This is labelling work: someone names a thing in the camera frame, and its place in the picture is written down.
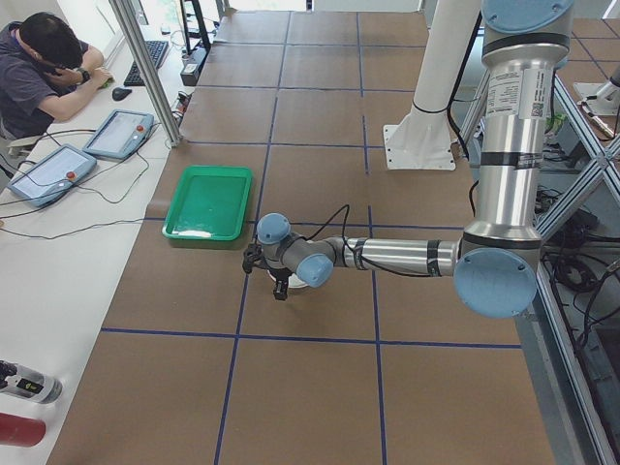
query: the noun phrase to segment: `wristwatch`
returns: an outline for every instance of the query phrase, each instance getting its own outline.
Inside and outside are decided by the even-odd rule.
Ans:
[[[76,71],[81,73],[81,83],[82,84],[84,84],[85,82],[88,82],[90,80],[90,73],[88,73],[83,68],[77,68]]]

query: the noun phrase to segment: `black hair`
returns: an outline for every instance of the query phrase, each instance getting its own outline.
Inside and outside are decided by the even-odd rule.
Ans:
[[[51,13],[36,13],[19,25],[19,37],[55,65],[81,65],[81,45],[69,25]]]

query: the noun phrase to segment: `robot label sticker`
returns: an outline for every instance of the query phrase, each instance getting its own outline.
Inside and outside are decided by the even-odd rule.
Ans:
[[[549,70],[525,70],[521,86],[521,119],[545,119],[549,108],[553,73]]]
[[[545,119],[552,78],[551,71],[542,69],[491,76],[486,117],[518,115],[519,119]]]
[[[492,75],[488,83],[486,117],[519,114],[522,71],[510,71]]]

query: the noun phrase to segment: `computer mouse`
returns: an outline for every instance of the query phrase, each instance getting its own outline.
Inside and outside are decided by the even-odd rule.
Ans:
[[[133,92],[132,89],[128,89],[127,87],[114,87],[112,89],[112,99],[115,102],[120,102],[125,97]]]

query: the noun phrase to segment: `brown paper floor covering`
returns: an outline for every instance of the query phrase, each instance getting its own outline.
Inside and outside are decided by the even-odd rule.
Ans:
[[[620,41],[612,26],[573,40]],[[349,236],[459,238],[467,163],[387,171],[383,151],[411,105],[423,15],[236,13],[218,37],[49,463],[553,463],[513,322],[474,314],[449,278],[337,269],[277,302],[241,270],[273,211],[309,234],[348,203]],[[574,53],[563,74],[605,77]],[[161,234],[189,165],[252,170],[228,248]]]

